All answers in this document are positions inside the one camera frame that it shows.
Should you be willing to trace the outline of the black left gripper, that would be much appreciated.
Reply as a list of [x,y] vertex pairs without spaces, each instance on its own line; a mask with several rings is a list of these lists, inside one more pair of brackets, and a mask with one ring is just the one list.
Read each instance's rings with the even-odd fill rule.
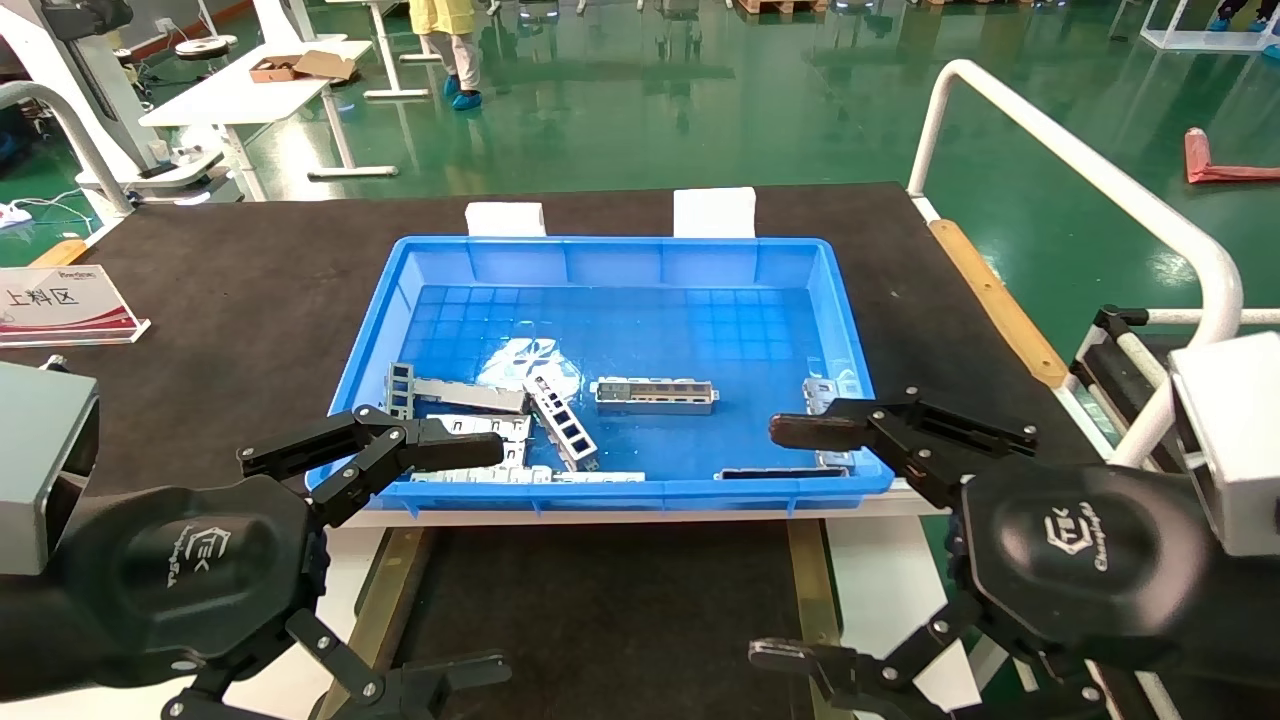
[[[334,719],[438,719],[457,691],[509,680],[506,656],[374,671],[314,612],[326,573],[323,525],[342,527],[407,473],[503,457],[495,432],[453,433],[365,405],[239,450],[243,477],[273,479],[87,498],[60,541],[78,683],[134,688],[198,673],[161,719],[269,719],[224,694],[294,643],[346,691]],[[338,461],[310,505],[275,482]]]

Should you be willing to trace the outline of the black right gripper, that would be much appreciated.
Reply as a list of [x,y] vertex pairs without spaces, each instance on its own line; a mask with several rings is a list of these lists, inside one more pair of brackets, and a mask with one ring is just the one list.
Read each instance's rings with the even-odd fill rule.
[[1101,691],[1089,682],[946,710],[916,679],[970,628],[1023,657],[1135,669],[1183,657],[1196,596],[1219,556],[1190,480],[1100,464],[998,462],[977,474],[986,457],[1034,456],[1037,425],[920,388],[776,414],[769,434],[785,448],[868,450],[928,503],[959,505],[961,585],[975,597],[947,602],[886,659],[762,638],[750,643],[753,666],[808,676],[828,706],[882,719],[1098,719]]

